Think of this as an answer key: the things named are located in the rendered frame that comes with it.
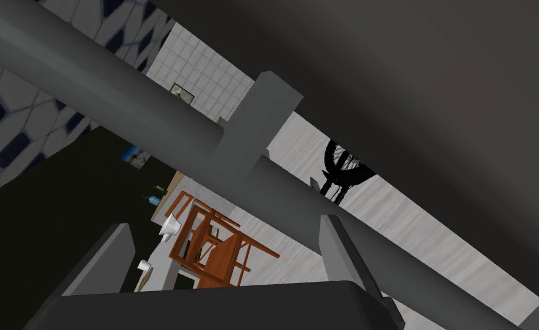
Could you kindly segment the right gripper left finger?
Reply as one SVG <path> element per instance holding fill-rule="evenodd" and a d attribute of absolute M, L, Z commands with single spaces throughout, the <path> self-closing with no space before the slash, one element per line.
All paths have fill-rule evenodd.
<path fill-rule="evenodd" d="M 117 293 L 135 256 L 130 226 L 114 223 L 73 267 L 44 304 L 60 296 Z"/>

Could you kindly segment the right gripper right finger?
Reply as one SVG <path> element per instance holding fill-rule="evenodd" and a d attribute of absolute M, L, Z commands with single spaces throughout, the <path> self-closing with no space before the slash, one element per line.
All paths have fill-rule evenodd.
<path fill-rule="evenodd" d="M 372 306 L 368 308 L 368 316 L 379 323 L 373 330 L 404 330 L 405 322 L 394 300 L 383 295 L 337 216 L 321 216 L 319 248 L 328 280 L 353 282 L 369 298 Z"/>

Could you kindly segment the pale table with cups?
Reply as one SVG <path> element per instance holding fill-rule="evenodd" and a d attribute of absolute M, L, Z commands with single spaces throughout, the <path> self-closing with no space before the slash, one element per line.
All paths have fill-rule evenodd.
<path fill-rule="evenodd" d="M 151 221 L 157 225 L 163 225 L 167 216 L 166 210 L 171 206 L 169 198 L 173 195 L 175 188 L 183 178 L 183 174 L 176 172 L 170 184 L 167 187 L 167 194 L 161 200 L 161 203 L 155 209 Z M 137 292 L 172 290 L 178 276 L 180 265 L 169 258 L 171 247 L 175 239 L 171 238 L 169 242 L 159 242 L 152 254 L 147 259 L 152 268 L 150 272 L 143 272 L 135 290 Z"/>

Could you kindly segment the black bicycle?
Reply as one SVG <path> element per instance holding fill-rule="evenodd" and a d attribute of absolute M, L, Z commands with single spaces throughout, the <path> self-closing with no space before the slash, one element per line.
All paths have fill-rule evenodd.
<path fill-rule="evenodd" d="M 325 148 L 324 164 L 325 170 L 322 172 L 326 182 L 321 187 L 320 193 L 325 196 L 332 185 L 337 185 L 339 188 L 332 196 L 336 205 L 342 202 L 353 186 L 358 186 L 376 175 L 359 158 L 351 155 L 332 139 Z"/>

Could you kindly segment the brown wooden chair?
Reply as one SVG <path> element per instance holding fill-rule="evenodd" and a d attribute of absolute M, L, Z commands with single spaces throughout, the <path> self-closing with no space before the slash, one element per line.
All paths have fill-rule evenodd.
<path fill-rule="evenodd" d="M 212 236 L 212 223 L 228 230 L 231 236 L 220 240 Z M 275 251 L 232 227 L 216 210 L 194 205 L 183 223 L 169 257 L 191 270 L 198 279 L 197 289 L 230 287 L 235 268 L 240 269 L 237 286 L 247 270 L 251 248 L 279 258 Z"/>
<path fill-rule="evenodd" d="M 176 219 L 179 219 L 183 212 L 185 212 L 185 210 L 193 202 L 195 202 L 195 197 L 182 190 L 174 199 L 167 211 L 165 211 L 164 216 L 166 218 L 173 216 Z"/>

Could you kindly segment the blue wall picture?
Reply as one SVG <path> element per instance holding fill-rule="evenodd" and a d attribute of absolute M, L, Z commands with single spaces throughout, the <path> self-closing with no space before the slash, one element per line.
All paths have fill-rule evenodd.
<path fill-rule="evenodd" d="M 137 169 L 141 169 L 151 157 L 146 151 L 136 145 L 131 145 L 127 151 L 123 153 L 120 159 Z"/>

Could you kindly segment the dark framed wall picture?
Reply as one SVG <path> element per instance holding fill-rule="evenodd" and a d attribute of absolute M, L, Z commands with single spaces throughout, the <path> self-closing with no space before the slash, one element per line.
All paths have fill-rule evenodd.
<path fill-rule="evenodd" d="M 176 96 L 177 98 L 181 99 L 182 101 L 186 102 L 187 104 L 191 104 L 194 100 L 194 95 L 190 92 L 186 91 L 176 83 L 171 87 L 170 92 Z"/>

